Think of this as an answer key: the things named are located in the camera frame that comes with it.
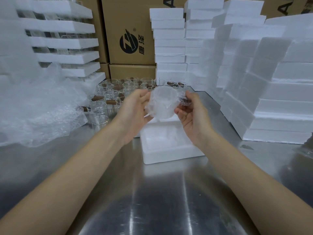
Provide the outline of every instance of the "person's left arm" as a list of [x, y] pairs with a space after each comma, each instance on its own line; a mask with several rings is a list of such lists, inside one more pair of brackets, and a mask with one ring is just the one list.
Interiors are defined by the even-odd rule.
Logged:
[[63, 235], [120, 148], [152, 118], [150, 94], [136, 90], [115, 119], [0, 220], [3, 235]]

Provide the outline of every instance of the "hand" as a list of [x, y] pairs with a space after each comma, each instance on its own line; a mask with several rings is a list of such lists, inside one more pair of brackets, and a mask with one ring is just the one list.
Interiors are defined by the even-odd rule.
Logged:
[[125, 98], [122, 107], [113, 122], [122, 129], [124, 145], [129, 143], [151, 119], [145, 106], [149, 102], [148, 90], [135, 90]]
[[186, 96], [192, 104], [190, 106], [178, 106], [174, 112], [182, 122], [188, 138], [201, 150], [206, 144], [206, 135], [214, 132], [214, 130], [211, 127], [208, 111], [201, 103], [198, 94], [186, 91]]

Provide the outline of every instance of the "person's right hand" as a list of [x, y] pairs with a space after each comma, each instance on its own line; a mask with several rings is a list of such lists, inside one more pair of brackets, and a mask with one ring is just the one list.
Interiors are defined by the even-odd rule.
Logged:
[[208, 111], [200, 101], [199, 95], [186, 91], [186, 96], [192, 104], [190, 106], [179, 105], [174, 112], [182, 122], [188, 138], [201, 150], [207, 142], [207, 136], [214, 130], [211, 127]]

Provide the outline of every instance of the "bare arm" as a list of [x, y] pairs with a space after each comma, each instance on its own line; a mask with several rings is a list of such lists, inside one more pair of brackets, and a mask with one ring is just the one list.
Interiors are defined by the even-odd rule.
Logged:
[[214, 132], [198, 95], [187, 96], [193, 105], [175, 109], [186, 134], [221, 174], [260, 233], [313, 234], [313, 209]]
[[148, 99], [145, 90], [127, 97], [112, 123], [2, 218], [0, 234], [65, 234], [115, 154], [151, 120]]

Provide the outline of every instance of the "circular logo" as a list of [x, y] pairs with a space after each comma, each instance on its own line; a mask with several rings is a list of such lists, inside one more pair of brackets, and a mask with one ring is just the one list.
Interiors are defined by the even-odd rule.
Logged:
[[119, 39], [119, 45], [125, 53], [133, 54], [138, 49], [138, 40], [135, 35], [126, 30], [126, 33]]

